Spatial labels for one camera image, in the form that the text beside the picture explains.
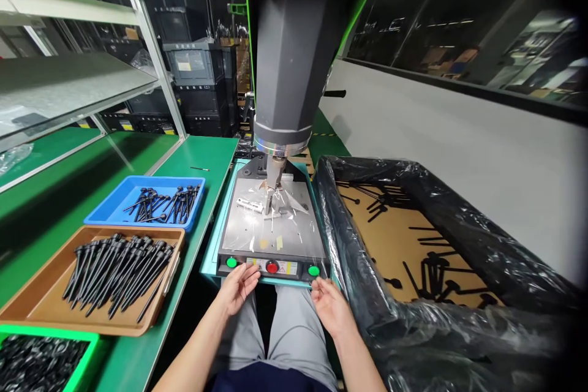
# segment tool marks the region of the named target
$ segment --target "black storage crate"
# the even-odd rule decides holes
[[[212,86],[177,86],[178,99],[184,115],[195,116],[202,112],[219,114],[227,106],[224,82]]]
[[[165,95],[160,88],[154,89],[150,94],[141,94],[126,102],[131,113],[144,113],[149,115],[168,115],[170,108],[165,101]]]
[[[100,39],[106,52],[125,63],[130,63],[137,52],[143,49],[140,40],[129,39]]]
[[[191,42],[206,37],[206,18],[194,9],[156,7],[155,16],[164,43]]]
[[[222,50],[216,43],[165,43],[177,86],[211,86],[224,78]]]
[[[137,130],[129,113],[100,112],[100,116],[107,127],[115,132],[135,132]]]
[[[177,135],[171,115],[150,115],[134,113],[130,115],[137,130],[144,133]]]
[[[203,112],[200,115],[185,116],[186,130],[194,136],[231,137],[228,107],[222,107],[218,114]]]
[[[225,78],[237,78],[237,50],[235,46],[222,47],[222,67]]]

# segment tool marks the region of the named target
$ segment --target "person's leg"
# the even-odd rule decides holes
[[[325,334],[310,291],[276,286],[276,292],[266,363],[296,369],[336,391],[337,380],[326,355]]]
[[[210,377],[223,370],[235,371],[265,358],[262,333],[255,312],[255,292],[252,292],[241,310],[230,318],[220,341]]]

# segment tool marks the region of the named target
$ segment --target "white wall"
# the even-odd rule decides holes
[[[340,60],[328,89],[347,90],[320,108],[353,156],[420,162],[581,282],[585,129]]]

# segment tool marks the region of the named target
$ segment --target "blue plastic tray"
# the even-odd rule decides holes
[[[192,230],[196,213],[202,202],[202,195],[204,194],[204,178],[171,178],[171,177],[155,177],[155,176],[127,176],[118,184],[118,187],[112,190],[105,200],[103,200],[98,207],[94,209],[85,219],[86,225],[120,225],[123,227],[168,227],[168,228],[183,228],[187,232]],[[130,205],[133,205],[139,195],[141,188],[153,188],[160,195],[169,195],[171,198],[178,191],[178,186],[182,186],[184,191],[187,186],[200,186],[200,191],[196,195],[194,207],[188,216],[185,224],[174,224],[172,219],[168,220],[166,224],[161,222],[133,222],[137,209],[132,215],[129,215],[130,210],[123,211]],[[167,202],[163,203],[161,207],[153,212],[154,217],[160,216]]]

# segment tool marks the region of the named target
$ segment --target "metal shelf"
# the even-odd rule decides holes
[[[168,82],[145,0],[130,0],[130,3],[132,7],[97,0],[0,0],[0,23],[24,25],[47,56],[0,61],[0,152],[91,115],[101,133],[99,137],[5,183],[0,187],[0,193],[106,136],[108,127],[94,114],[156,86],[163,89],[179,135],[178,144],[186,139],[184,123]],[[73,36],[70,44],[76,54],[52,56],[55,51],[36,38],[31,27],[40,17],[55,18],[65,29],[67,26],[61,20],[64,18],[139,26],[161,81],[105,53],[81,53]]]
[[[44,136],[159,85],[106,54],[0,61],[0,151]]]
[[[98,0],[0,0],[0,15],[138,25],[133,8]]]

